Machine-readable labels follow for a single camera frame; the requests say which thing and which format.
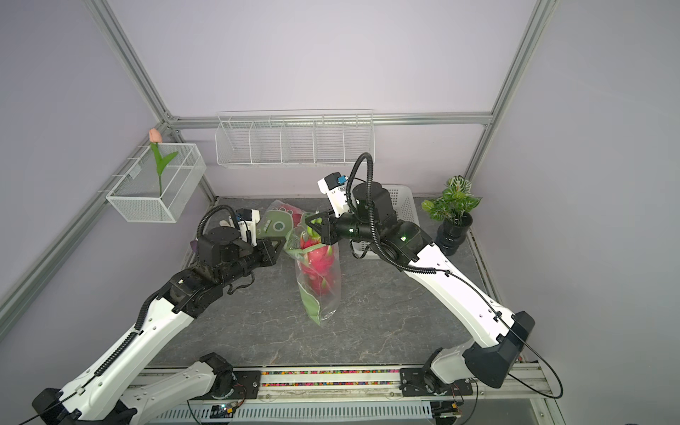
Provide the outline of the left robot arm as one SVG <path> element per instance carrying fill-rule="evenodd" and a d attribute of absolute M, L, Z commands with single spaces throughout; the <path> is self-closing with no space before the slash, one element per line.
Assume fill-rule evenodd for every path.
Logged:
<path fill-rule="evenodd" d="M 223 295 L 272 267 L 285 237 L 257 237 L 259 215 L 216 205 L 202 218 L 195 238 L 197 255 L 143 302 L 127 334 L 95 363 L 60 389 L 43 390 L 33 401 L 46 424 L 146 424 L 193 398 L 245 400 L 233 366 L 212 352 L 170 377 L 134 390 L 132 382 L 182 330 Z"/>

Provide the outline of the pink dragon fruit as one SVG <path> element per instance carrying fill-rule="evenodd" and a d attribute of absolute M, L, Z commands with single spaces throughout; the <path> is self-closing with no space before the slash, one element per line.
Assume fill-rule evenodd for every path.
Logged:
<path fill-rule="evenodd" d="M 335 263 L 333 247 L 326 244 L 308 246 L 307 231 L 312 228 L 306 226 L 300 236 L 300 249 L 303 250 L 299 267 L 306 279 L 307 286 L 318 296 L 329 294 L 333 284 L 331 269 Z"/>

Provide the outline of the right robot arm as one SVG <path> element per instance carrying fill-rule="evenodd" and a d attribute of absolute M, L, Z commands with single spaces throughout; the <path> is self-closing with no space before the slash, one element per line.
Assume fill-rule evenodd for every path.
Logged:
<path fill-rule="evenodd" d="M 323 244 L 368 243 L 382 261 L 433 294 L 471 335 L 465 344 L 433 352 L 421 367 L 417 389 L 440 394 L 464 379 L 499 389 L 515 378 L 512 369 L 530 348 L 534 319 L 483 293 L 419 225 L 398 218 L 389 191 L 374 179 L 370 153 L 359 155 L 350 175 L 332 173 L 318 186 L 331 208 L 305 222 Z"/>

